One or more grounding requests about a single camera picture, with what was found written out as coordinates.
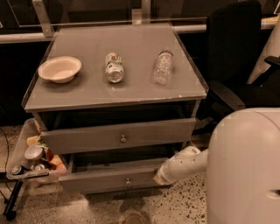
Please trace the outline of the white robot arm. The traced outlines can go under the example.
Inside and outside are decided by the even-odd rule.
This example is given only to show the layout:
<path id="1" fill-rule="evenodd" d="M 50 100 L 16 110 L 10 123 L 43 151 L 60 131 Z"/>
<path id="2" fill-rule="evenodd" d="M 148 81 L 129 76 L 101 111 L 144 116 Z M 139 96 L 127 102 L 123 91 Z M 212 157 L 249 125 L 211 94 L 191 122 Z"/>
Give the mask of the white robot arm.
<path id="1" fill-rule="evenodd" d="M 207 224 L 280 224 L 280 108 L 245 108 L 215 128 L 209 148 L 189 146 L 154 180 L 173 184 L 206 172 Z"/>

